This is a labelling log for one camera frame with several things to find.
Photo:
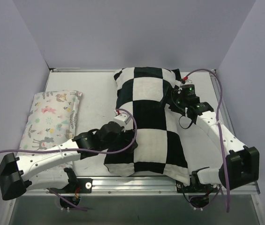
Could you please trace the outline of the black white checkered pillowcase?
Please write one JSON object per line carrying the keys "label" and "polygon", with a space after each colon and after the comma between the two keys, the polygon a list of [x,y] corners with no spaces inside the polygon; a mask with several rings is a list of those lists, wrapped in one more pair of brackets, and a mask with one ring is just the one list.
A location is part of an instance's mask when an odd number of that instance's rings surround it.
{"label": "black white checkered pillowcase", "polygon": [[190,185],[175,118],[167,105],[159,105],[163,89],[177,88],[180,79],[178,69],[127,67],[114,72],[116,109],[127,110],[135,118],[126,129],[137,129],[138,147],[132,153],[106,155],[104,165],[110,173],[128,177],[137,172],[153,172]]}

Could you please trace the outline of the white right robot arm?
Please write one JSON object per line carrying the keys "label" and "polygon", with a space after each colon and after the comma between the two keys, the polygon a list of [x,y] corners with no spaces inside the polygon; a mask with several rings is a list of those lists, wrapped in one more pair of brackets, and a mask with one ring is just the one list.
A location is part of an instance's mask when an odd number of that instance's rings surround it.
{"label": "white right robot arm", "polygon": [[169,105],[172,112],[191,119],[216,145],[222,154],[220,168],[201,168],[192,172],[191,188],[200,192],[207,185],[221,185],[233,190],[259,179],[260,154],[256,147],[248,147],[238,140],[219,121],[218,112],[207,102],[200,101],[193,84],[179,89],[166,88],[160,106]]}

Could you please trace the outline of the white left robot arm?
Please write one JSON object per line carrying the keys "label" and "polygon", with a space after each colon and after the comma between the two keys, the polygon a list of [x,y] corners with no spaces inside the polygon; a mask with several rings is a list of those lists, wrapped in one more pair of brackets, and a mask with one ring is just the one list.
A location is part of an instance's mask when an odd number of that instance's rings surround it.
{"label": "white left robot arm", "polygon": [[80,133],[51,149],[15,156],[6,154],[0,163],[0,190],[2,199],[12,200],[28,190],[53,189],[58,193],[73,193],[83,189],[73,168],[55,167],[86,159],[98,154],[119,154],[137,147],[137,131],[125,130],[116,122],[100,129]]}

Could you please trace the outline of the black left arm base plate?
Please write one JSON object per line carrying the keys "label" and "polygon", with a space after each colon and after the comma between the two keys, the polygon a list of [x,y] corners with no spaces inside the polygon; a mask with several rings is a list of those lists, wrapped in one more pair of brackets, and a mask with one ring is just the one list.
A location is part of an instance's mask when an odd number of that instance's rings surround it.
{"label": "black left arm base plate", "polygon": [[89,194],[92,192],[92,183],[91,178],[78,178],[76,182],[71,182],[62,189],[51,188],[51,190],[58,194]]}

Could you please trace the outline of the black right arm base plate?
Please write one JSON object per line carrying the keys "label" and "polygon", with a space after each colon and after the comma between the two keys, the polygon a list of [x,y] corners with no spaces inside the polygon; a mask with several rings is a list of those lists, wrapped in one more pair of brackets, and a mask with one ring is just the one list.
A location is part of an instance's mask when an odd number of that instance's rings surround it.
{"label": "black right arm base plate", "polygon": [[211,194],[211,193],[216,193],[218,191],[217,187],[213,187],[211,184],[201,184],[198,181],[194,181],[190,183],[190,185],[185,186],[182,182],[180,181],[175,181],[176,182],[176,191],[178,193],[185,193],[185,194],[200,194],[200,195],[205,195],[205,194]]}

